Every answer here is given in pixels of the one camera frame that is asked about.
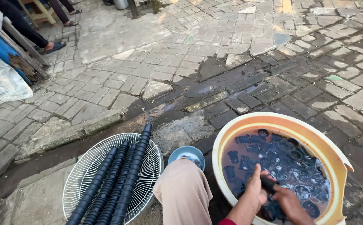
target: sandal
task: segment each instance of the sandal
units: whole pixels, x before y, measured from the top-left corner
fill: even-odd
[[[64,25],[64,27],[76,26],[79,25],[78,22],[70,21],[69,25]]]
[[[54,52],[56,50],[59,50],[66,46],[66,42],[60,43],[60,42],[54,42],[54,47],[51,50],[45,51],[45,54],[49,54],[51,52]]]
[[[69,13],[71,16],[81,13],[82,10],[76,9],[74,13]]]

